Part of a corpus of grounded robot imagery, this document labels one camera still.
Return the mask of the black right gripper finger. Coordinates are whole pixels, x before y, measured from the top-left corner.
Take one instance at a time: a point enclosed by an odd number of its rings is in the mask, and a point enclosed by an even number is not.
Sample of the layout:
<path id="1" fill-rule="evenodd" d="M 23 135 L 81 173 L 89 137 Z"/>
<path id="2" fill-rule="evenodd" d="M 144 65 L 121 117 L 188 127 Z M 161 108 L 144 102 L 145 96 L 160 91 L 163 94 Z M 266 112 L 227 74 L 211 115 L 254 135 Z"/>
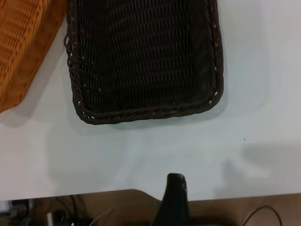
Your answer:
<path id="1" fill-rule="evenodd" d="M 162 202 L 152 224 L 154 226 L 188 226 L 189 223 L 190 212 L 185 177 L 182 174 L 170 173 L 167 176 Z"/>

